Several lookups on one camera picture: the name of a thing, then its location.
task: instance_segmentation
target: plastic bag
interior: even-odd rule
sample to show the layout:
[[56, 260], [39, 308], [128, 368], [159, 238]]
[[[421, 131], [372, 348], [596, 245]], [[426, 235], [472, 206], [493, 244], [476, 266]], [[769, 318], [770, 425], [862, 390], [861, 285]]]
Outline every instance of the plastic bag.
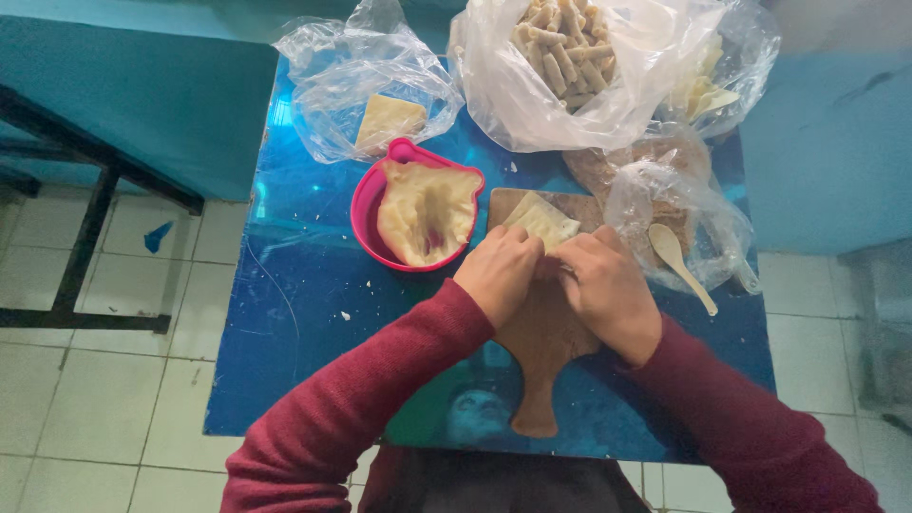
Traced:
[[[689, 69], [658, 106], [657, 117], [691, 123], [708, 139], [738, 126], [763, 96], [766, 78], [779, 54], [782, 35], [772, 14], [756, 0], [723, 0], [728, 7], [719, 22], [718, 35], [700, 50], [696, 66]], [[714, 38], [720, 47], [714, 46]], [[718, 108], [695, 108], [694, 91], [730, 95], [734, 101]]]
[[668, 162], [702, 183], [712, 177], [710, 150], [687, 123], [651, 121], [643, 136], [625, 148], [569, 150], [563, 156], [570, 174], [603, 207], [617, 170], [632, 162]]
[[396, 0], [364, 0], [344, 24], [305, 16], [285, 29], [273, 46], [290, 61], [293, 123], [317, 162], [375, 162], [400, 129], [410, 128], [393, 128], [389, 137], [372, 138], [379, 143], [356, 148], [373, 94], [424, 107], [427, 120], [409, 136], [414, 142], [448, 130], [464, 104], [440, 61], [406, 25]]
[[717, 0], [590, 0], [603, 10], [616, 73], [574, 114], [510, 42], [529, 0], [471, 0], [453, 18], [447, 57], [469, 114], [511, 152], [628, 146], [715, 33]]
[[648, 229], [667, 225], [678, 237], [684, 264], [707, 290], [735, 274], [753, 239], [751, 222], [701, 179], [670, 164], [638, 161], [617, 170], [605, 202], [605, 224], [614, 227], [643, 268], [646, 278], [694, 294], [655, 254]]

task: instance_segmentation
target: hand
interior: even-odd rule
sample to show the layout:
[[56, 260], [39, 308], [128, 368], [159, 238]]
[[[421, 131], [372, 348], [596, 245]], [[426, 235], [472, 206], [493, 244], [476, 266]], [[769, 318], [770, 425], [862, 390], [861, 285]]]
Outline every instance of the hand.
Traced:
[[662, 317], [636, 259], [617, 232], [600, 226], [558, 246], [573, 269], [557, 275], [576, 314], [632, 367], [642, 367], [662, 338]]
[[458, 283], [499, 329], [525, 300], [535, 263], [544, 255], [542, 239], [513, 225], [496, 226], [465, 257], [453, 281]]

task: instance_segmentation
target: white tile floor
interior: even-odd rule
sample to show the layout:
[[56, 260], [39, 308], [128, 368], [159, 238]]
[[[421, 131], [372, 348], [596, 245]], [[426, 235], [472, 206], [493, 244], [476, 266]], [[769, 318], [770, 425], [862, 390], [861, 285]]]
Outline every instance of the white tile floor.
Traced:
[[[36, 200], [0, 204], [0, 306], [50, 307], [87, 201], [52, 186]], [[170, 313], [171, 329], [0, 330], [0, 513], [218, 510], [224, 459], [241, 439], [203, 436], [202, 416], [246, 204], [209, 202], [192, 219], [161, 200], [120, 196], [112, 210], [78, 308]], [[152, 254], [142, 236], [169, 221]], [[781, 398], [821, 421], [887, 511], [903, 511], [912, 503], [912, 439], [855, 399], [861, 309], [845, 269], [830, 257], [780, 254], [762, 254], [760, 266]], [[358, 460], [355, 502], [375, 454]], [[706, 467], [623, 462], [622, 470], [656, 510], [731, 510]]]

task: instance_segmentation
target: spoon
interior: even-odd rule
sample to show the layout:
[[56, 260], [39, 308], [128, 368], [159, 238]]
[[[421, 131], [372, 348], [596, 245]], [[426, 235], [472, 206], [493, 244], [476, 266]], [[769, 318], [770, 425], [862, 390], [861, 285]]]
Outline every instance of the spoon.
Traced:
[[697, 297], [700, 298], [700, 301], [703, 301], [703, 306], [706, 307], [706, 311], [709, 312], [710, 317], [719, 313], [719, 307], [712, 301], [710, 295], [706, 293], [706, 289], [703, 288], [697, 279], [690, 274], [690, 271], [684, 267], [684, 256], [681, 255], [681, 244], [678, 241], [678, 238], [675, 237], [675, 233], [671, 231], [671, 228], [665, 225], [651, 225], [649, 227], [649, 242], [652, 243], [652, 248], [656, 250], [656, 253], [660, 257], [662, 257], [662, 260], [665, 260], [665, 263], [684, 278], [684, 281], [690, 285], [690, 288], [693, 288], [693, 291], [697, 293]]

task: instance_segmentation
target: sweater sleeve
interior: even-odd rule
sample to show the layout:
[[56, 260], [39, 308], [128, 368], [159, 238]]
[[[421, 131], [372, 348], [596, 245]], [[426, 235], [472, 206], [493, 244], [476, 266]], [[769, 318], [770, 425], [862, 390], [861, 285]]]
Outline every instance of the sweater sleeve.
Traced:
[[348, 512], [341, 486], [421, 385], [493, 336], [484, 312], [445, 280], [376, 335], [279, 400], [228, 457], [222, 512]]
[[825, 442], [816, 419], [717, 360], [664, 315], [662, 329], [655, 354], [628, 375], [688, 428], [737, 509], [881, 510], [874, 488]]

